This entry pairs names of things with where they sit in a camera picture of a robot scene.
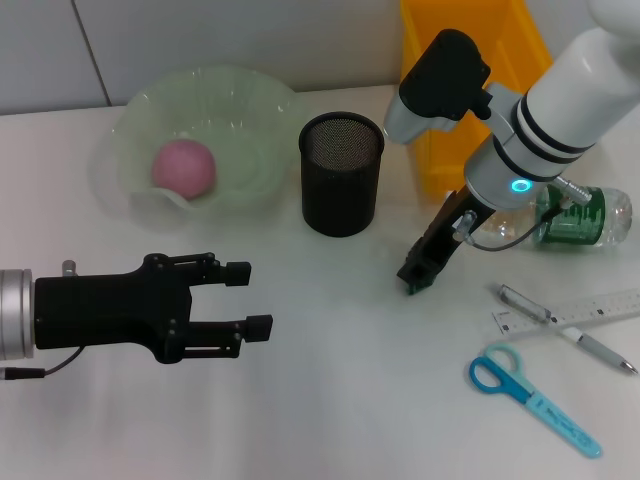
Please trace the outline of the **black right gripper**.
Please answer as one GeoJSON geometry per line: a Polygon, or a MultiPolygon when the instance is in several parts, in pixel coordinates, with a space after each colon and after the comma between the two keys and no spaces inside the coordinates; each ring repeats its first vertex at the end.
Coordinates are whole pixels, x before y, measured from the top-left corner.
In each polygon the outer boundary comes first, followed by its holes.
{"type": "Polygon", "coordinates": [[[494,213],[493,208],[479,201],[467,187],[449,195],[420,240],[419,246],[415,244],[409,250],[404,264],[397,272],[408,294],[416,294],[425,287],[432,286],[446,267],[450,257],[462,243],[461,240],[454,239],[454,224],[467,211],[476,214],[471,231],[477,229],[494,213]]]}

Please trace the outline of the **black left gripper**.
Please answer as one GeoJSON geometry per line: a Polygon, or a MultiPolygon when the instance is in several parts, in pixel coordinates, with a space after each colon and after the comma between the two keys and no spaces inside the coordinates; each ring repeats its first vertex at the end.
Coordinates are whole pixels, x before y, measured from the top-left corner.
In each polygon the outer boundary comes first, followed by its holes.
{"type": "Polygon", "coordinates": [[[40,350],[132,343],[162,364],[237,358],[243,342],[266,342],[271,315],[191,322],[191,286],[247,286],[249,262],[222,264],[212,252],[147,255],[129,273],[35,281],[34,334],[40,350]]]}

